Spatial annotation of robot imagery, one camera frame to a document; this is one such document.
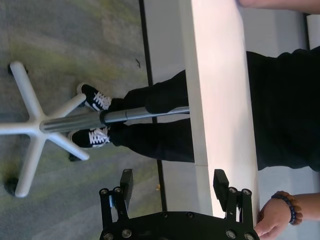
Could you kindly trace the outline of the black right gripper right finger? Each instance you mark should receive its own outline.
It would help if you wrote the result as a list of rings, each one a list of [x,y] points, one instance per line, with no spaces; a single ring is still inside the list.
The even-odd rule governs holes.
[[[214,227],[220,237],[253,237],[252,192],[249,189],[237,190],[229,186],[228,178],[222,169],[215,169],[213,189],[220,203],[224,218],[215,218]]]

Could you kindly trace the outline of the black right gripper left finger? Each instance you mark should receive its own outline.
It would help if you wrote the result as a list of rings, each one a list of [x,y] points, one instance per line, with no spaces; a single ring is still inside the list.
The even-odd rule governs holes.
[[[130,218],[128,208],[133,192],[133,170],[124,169],[119,185],[112,190],[102,188],[99,191],[102,237],[131,237],[133,231],[126,224]]]

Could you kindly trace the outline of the person's left hand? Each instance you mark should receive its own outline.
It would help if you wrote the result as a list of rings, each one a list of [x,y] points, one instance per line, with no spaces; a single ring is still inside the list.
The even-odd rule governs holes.
[[[263,208],[262,219],[254,230],[260,240],[275,240],[288,226],[291,211],[282,199],[272,198]]]

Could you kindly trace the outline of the person's right hand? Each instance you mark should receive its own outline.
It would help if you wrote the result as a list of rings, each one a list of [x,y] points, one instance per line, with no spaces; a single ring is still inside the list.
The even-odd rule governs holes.
[[[238,0],[237,2],[243,8],[259,8],[258,0]]]

